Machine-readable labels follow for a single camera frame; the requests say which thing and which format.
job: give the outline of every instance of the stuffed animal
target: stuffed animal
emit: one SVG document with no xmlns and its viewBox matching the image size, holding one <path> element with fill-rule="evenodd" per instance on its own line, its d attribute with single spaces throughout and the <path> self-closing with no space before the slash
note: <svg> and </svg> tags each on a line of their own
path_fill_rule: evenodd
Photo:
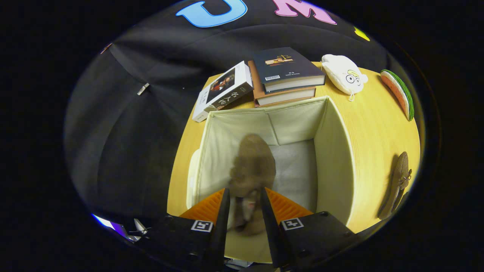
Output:
<svg viewBox="0 0 484 272">
<path fill-rule="evenodd" d="M 260 206 L 260 192 L 272 188 L 275 178 L 275 160 L 267 143 L 256 134 L 246 135 L 230 170 L 230 197 L 235 198 L 234 227 L 243 235 L 254 235 L 265 230 Z"/>
<path fill-rule="evenodd" d="M 393 92 L 398 100 L 398 103 L 405 112 L 405 115 L 409 121 L 412 121 L 414 115 L 413 100 L 410 92 L 403 82 L 394 72 L 383 69 L 380 72 L 381 80 L 388 88 Z"/>
<path fill-rule="evenodd" d="M 356 93 L 363 90 L 368 77 L 361 73 L 356 64 L 345 56 L 324 55 L 321 58 L 322 67 L 331 82 L 342 92 L 349 95 L 353 101 Z"/>
</svg>

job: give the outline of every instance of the screw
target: screw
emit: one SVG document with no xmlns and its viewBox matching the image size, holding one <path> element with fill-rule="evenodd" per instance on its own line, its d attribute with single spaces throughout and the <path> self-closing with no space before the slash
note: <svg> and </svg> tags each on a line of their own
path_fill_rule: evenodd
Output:
<svg viewBox="0 0 484 272">
<path fill-rule="evenodd" d="M 187 256 L 187 259 L 191 262 L 196 261 L 198 259 L 198 253 L 197 252 L 190 252 Z"/>
<path fill-rule="evenodd" d="M 298 256 L 299 258 L 306 258 L 307 256 L 311 255 L 311 252 L 305 250 L 305 249 L 302 249 L 299 253 L 298 253 Z"/>
</svg>

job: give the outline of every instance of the dark blue book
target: dark blue book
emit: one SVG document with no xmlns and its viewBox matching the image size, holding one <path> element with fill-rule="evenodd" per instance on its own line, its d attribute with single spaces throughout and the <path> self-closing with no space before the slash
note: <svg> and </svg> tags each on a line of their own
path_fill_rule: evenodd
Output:
<svg viewBox="0 0 484 272">
<path fill-rule="evenodd" d="M 325 73 L 291 47 L 259 51 L 254 63 L 266 94 L 324 85 Z"/>
</svg>

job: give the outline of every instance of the watermelon slice toy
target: watermelon slice toy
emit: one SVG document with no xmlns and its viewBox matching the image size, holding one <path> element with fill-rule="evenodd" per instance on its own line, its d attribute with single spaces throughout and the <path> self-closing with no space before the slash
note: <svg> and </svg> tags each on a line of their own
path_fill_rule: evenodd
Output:
<svg viewBox="0 0 484 272">
<path fill-rule="evenodd" d="M 383 69 L 380 72 L 380 75 L 383 83 L 385 83 L 396 96 L 400 106 L 407 116 L 407 119 L 412 121 L 414 114 L 413 101 L 405 83 L 403 83 L 403 81 L 397 75 L 395 75 L 394 72 L 386 69 Z"/>
</svg>

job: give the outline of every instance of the brown book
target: brown book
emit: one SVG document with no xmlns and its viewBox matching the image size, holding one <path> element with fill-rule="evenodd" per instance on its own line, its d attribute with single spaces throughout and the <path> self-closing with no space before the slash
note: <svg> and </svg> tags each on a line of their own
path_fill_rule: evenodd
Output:
<svg viewBox="0 0 484 272">
<path fill-rule="evenodd" d="M 257 72 L 254 61 L 248 62 L 250 74 L 252 75 L 252 82 L 254 85 L 254 105 L 260 106 L 274 106 L 282 103 L 293 102 L 303 99 L 309 99 L 315 96 L 316 86 L 291 89 L 286 91 L 279 91 L 266 94 L 264 86 L 260 82 L 260 77 Z"/>
</svg>

